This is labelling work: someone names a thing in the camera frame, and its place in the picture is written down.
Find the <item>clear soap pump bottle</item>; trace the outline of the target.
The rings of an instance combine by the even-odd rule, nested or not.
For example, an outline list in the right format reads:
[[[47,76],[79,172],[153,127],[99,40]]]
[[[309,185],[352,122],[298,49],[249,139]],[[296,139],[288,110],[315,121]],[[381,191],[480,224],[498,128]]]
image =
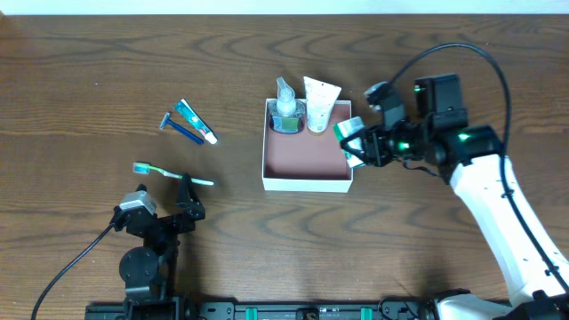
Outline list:
[[[280,76],[276,79],[276,99],[268,104],[269,128],[281,134],[297,134],[304,129],[306,107],[296,99],[294,89]]]

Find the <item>white lotion tube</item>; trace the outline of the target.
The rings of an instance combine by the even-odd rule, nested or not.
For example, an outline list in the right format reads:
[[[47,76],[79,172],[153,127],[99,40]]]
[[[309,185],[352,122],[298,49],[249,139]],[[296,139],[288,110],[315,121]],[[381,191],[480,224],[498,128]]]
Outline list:
[[[304,76],[303,81],[306,92],[307,126],[312,133],[319,135],[328,126],[341,88],[308,76]]]

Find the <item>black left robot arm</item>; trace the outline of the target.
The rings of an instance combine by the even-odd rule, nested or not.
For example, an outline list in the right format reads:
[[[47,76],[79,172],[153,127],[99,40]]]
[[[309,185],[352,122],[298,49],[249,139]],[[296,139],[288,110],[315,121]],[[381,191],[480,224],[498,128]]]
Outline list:
[[[167,300],[173,296],[178,235],[194,231],[196,222],[205,218],[205,208],[186,173],[182,175],[176,205],[180,212],[159,217],[155,201],[140,184],[114,209],[111,225],[115,231],[123,230],[143,240],[143,245],[131,249],[119,263],[126,299],[131,302]]]

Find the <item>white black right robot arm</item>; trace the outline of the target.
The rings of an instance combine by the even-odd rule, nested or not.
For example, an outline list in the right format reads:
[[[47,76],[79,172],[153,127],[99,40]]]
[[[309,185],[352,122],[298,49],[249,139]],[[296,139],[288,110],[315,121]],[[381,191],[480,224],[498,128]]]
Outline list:
[[[359,117],[334,132],[349,167],[382,167],[424,160],[469,208],[497,260],[509,303],[481,300],[467,290],[443,292],[422,303],[395,299],[399,319],[566,319],[568,260],[553,243],[517,183],[503,146],[488,125],[469,126],[455,74],[414,82],[421,122],[412,123],[397,91],[379,83],[365,92],[382,124]]]

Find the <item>green white soap box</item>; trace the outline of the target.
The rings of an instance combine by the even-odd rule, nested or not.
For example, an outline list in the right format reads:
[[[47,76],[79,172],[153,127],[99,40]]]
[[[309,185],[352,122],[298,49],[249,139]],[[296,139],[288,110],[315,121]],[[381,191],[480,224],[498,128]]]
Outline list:
[[[342,142],[346,138],[349,138],[351,135],[359,132],[360,130],[364,129],[364,123],[360,116],[352,117],[348,120],[342,121],[337,123],[334,127],[334,133],[338,142]],[[364,154],[364,149],[362,145],[362,139],[359,137],[355,137],[349,140],[346,145],[354,149],[360,156]],[[347,151],[344,147],[341,147],[341,151],[346,158],[347,165],[349,168],[354,169],[360,166],[364,166],[365,162],[362,161],[360,158],[355,156],[352,152]]]

